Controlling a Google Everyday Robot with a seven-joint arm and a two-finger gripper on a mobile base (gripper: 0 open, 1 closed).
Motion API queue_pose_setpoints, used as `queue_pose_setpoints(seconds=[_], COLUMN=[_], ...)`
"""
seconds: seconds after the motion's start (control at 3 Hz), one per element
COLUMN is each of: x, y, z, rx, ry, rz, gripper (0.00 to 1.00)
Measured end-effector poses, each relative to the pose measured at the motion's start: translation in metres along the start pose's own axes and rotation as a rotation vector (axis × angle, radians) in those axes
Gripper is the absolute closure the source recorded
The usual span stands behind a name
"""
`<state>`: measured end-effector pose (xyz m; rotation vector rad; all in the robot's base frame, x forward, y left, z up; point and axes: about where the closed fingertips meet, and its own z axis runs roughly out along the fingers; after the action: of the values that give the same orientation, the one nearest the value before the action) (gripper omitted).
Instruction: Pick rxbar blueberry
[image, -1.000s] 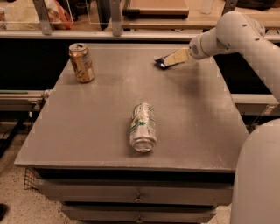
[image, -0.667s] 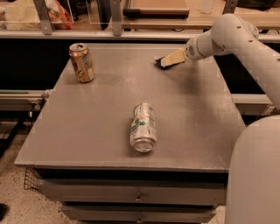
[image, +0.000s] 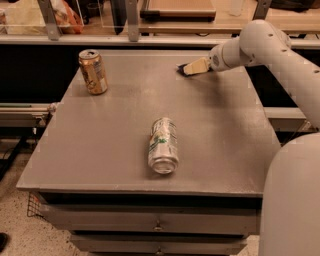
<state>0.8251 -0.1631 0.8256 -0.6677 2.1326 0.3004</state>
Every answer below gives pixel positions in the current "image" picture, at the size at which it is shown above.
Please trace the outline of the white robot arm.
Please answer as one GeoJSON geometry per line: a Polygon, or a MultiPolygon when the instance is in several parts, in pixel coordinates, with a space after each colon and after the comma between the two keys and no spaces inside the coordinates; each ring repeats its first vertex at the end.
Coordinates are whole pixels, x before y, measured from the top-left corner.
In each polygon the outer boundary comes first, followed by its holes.
{"type": "Polygon", "coordinates": [[[180,67],[185,76],[266,67],[311,124],[274,156],[265,180],[258,256],[320,256],[320,73],[291,49],[289,36],[253,20],[238,37],[180,67]]]}

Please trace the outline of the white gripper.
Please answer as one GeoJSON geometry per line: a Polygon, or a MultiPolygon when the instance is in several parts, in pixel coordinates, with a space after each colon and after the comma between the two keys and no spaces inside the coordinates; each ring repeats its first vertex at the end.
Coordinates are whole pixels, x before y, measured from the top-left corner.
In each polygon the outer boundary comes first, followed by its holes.
{"type": "Polygon", "coordinates": [[[214,71],[220,72],[239,67],[240,64],[239,42],[227,41],[213,47],[209,52],[209,59],[201,57],[188,63],[183,67],[183,73],[187,76],[206,73],[210,66],[214,71]]]}

